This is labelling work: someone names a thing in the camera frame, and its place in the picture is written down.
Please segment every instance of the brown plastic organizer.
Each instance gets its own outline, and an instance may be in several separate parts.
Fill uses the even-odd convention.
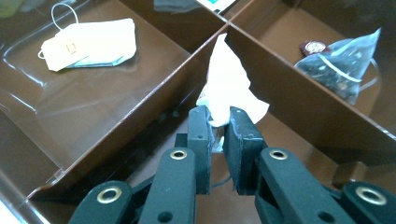
[[[136,55],[116,67],[53,73],[36,55],[58,32],[50,19],[57,2],[0,19],[0,195],[21,220],[65,223],[97,184],[134,185],[154,174],[162,151],[187,131],[223,33],[251,90],[270,104],[257,124],[269,146],[295,153],[327,187],[365,180],[396,192],[395,4],[240,0],[216,15],[205,8],[160,13],[146,0],[80,0],[72,5],[80,22],[132,18]],[[74,22],[63,8],[57,15],[62,27]],[[377,65],[363,84],[377,82],[354,106],[293,67],[307,39],[332,43],[379,26]],[[213,182],[227,177],[222,156],[212,161]],[[253,199],[231,187],[198,196],[197,223],[259,222]]]

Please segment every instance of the tea bag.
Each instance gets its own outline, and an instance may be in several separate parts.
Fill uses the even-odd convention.
[[[330,51],[312,54],[295,67],[354,105],[380,32],[378,29],[371,35],[335,42],[328,46]]]
[[[213,127],[230,122],[230,106],[245,110],[253,123],[257,123],[269,105],[250,91],[247,73],[225,37],[226,34],[218,37],[210,57],[207,82],[196,104],[207,106],[212,117],[209,123]]]
[[[54,5],[52,18],[53,9],[59,5],[70,7],[62,3]],[[41,47],[39,57],[46,60],[49,70],[115,66],[134,56],[136,45],[132,19],[78,23],[76,12],[71,9],[77,22],[62,29],[53,20],[60,32]]]

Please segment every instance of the metal rivet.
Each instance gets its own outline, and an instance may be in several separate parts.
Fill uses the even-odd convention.
[[[99,203],[113,203],[121,196],[121,194],[121,189],[117,187],[110,187],[100,191],[96,199]]]
[[[288,154],[286,154],[285,152],[281,151],[281,150],[271,150],[270,151],[270,156],[274,159],[277,160],[285,160],[288,157]]]
[[[181,161],[187,157],[187,152],[184,150],[176,150],[171,152],[171,158],[174,160]]]
[[[376,205],[384,205],[387,203],[387,198],[385,198],[384,195],[374,189],[357,187],[356,194],[358,194],[358,196],[367,203],[372,203]]]

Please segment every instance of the brown plastic surface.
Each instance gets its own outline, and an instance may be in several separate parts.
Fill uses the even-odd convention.
[[[366,165],[360,161],[340,164],[332,178],[332,183],[341,189],[349,182],[362,181],[366,171]]]
[[[303,1],[302,8],[348,37],[368,34],[381,27],[375,59],[382,84],[370,118],[396,134],[396,2],[335,0],[321,4],[320,1]]]
[[[300,1],[241,0],[222,19],[203,8],[185,14],[158,13],[153,11],[152,1],[77,1],[80,21],[132,17],[137,52],[117,67],[66,69],[56,74],[36,57],[42,42],[57,32],[53,25],[43,26],[50,24],[48,10],[54,2],[40,6],[37,11],[42,13],[20,13],[0,24],[2,32],[12,31],[5,21],[21,25],[20,19],[31,19],[25,29],[0,34],[0,192],[5,195],[2,200],[28,222],[38,222],[42,216],[51,223],[65,223],[81,195],[100,181],[119,178],[133,185],[154,174],[156,163],[152,161],[156,159],[143,159],[152,150],[154,158],[160,158],[162,150],[173,145],[175,134],[186,131],[187,112],[205,84],[220,33],[228,33],[228,44],[241,59],[254,94],[270,104],[270,113],[257,124],[269,146],[295,153],[329,188],[335,188],[333,177],[339,164],[338,171],[343,163],[364,162],[367,170],[359,178],[396,192],[396,139],[366,116],[377,121],[382,119],[378,110],[386,108],[386,127],[396,124],[388,113],[394,103],[384,103],[394,95],[385,90],[395,76],[388,72],[383,77],[382,67],[388,68],[384,62],[381,75],[370,67],[364,82],[371,77],[379,80],[351,106],[294,69],[294,63],[303,58],[298,46],[307,38],[314,35],[332,43],[358,34],[345,33],[321,18],[314,5],[303,1],[303,8],[297,8]],[[65,27],[73,20],[68,15],[60,24]],[[51,81],[51,89],[40,86],[43,81]],[[49,113],[37,116],[4,94],[10,92],[20,102],[34,102],[28,105],[39,105]],[[79,106],[93,103],[93,108],[79,110]],[[103,120],[114,122],[103,129],[99,125]],[[177,126],[182,120],[168,133],[167,126]],[[94,132],[99,135],[90,138]],[[62,148],[62,143],[70,147]],[[213,183],[227,177],[221,155],[215,155],[213,167]],[[133,173],[128,178],[121,174],[128,171]],[[253,198],[237,196],[231,185],[198,197],[198,223],[258,222]]]

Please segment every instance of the tea bag string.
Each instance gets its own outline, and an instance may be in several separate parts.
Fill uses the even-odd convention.
[[[326,63],[332,70],[334,70],[337,74],[339,74],[340,76],[351,80],[353,82],[361,82],[361,79],[357,79],[354,77],[350,77],[348,74],[344,73],[343,71],[341,71],[339,68],[337,68],[336,66],[334,66],[334,64],[332,64],[331,62],[329,62],[329,60],[327,60],[327,58],[325,58],[323,55],[318,54],[319,58]]]
[[[64,6],[64,7],[70,8],[70,10],[72,10],[73,14],[75,15],[76,23],[78,23],[78,16],[77,16],[77,14],[76,14],[76,11],[75,11],[72,7],[70,7],[69,5],[67,5],[67,4],[65,4],[65,3],[57,3],[57,4],[55,4],[55,5],[52,6],[52,9],[50,10],[50,15],[51,15],[51,17],[52,17],[52,22],[53,22],[53,24],[55,24],[55,26],[58,27],[58,29],[59,29],[60,31],[62,31],[63,29],[56,23],[56,20],[55,20],[55,18],[53,17],[53,10],[54,10],[57,6]],[[37,57],[40,58],[40,59],[46,59],[46,58],[44,57],[44,55],[43,55],[43,51],[42,51],[42,50],[40,50],[40,51],[37,53]]]
[[[78,23],[78,17],[77,17],[76,11],[72,7],[70,7],[69,5],[67,5],[65,3],[57,3],[57,4],[52,6],[52,9],[50,10],[50,15],[52,17],[53,23],[56,25],[56,27],[58,27],[58,29],[60,31],[62,31],[62,28],[56,23],[55,18],[53,17],[53,9],[55,9],[57,6],[64,6],[64,7],[70,8],[70,10],[72,10],[73,14],[75,15],[76,23]]]

